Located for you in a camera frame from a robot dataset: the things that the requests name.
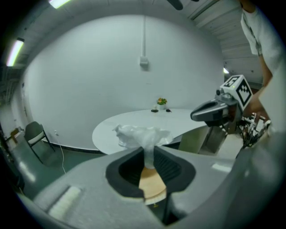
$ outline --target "ceiling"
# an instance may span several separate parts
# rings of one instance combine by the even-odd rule
[[[41,40],[60,24],[99,6],[121,3],[159,5],[174,10],[203,30],[209,31],[222,48],[224,67],[230,75],[243,74],[252,88],[262,86],[262,73],[257,56],[251,54],[249,43],[242,31],[241,7],[238,0],[181,0],[184,8],[176,11],[167,0],[70,0],[55,9],[47,0],[41,1],[19,26],[15,39],[21,37],[25,44],[14,67],[0,67],[0,100],[9,103],[13,90],[26,67],[27,59]],[[2,60],[7,58],[11,45],[7,45]]]

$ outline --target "small plant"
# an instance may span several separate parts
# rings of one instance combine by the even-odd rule
[[[159,99],[157,100],[157,103],[158,103],[159,105],[164,105],[164,104],[167,103],[167,100],[166,100],[165,98],[159,98]]]

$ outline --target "electrical cable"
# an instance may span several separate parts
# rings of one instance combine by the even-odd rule
[[[59,144],[59,146],[60,146],[60,148],[61,148],[62,154],[63,154],[63,149],[62,149],[62,147],[61,147],[61,144],[59,143],[59,140],[58,140],[58,136],[57,136],[57,135],[56,135],[56,139],[57,139],[57,142],[58,142],[58,144]],[[62,162],[62,168],[63,168],[64,173],[67,174],[67,173],[66,173],[66,170],[64,170],[63,162]]]

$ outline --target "potted flower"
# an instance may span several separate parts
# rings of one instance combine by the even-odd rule
[[[159,110],[165,110],[166,109],[166,103],[167,103],[167,100],[165,98],[159,98],[157,100],[157,104],[159,105]]]

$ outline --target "wooden disc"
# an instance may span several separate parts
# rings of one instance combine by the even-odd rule
[[[154,204],[166,198],[166,186],[156,169],[144,167],[139,188],[144,192],[145,204]]]

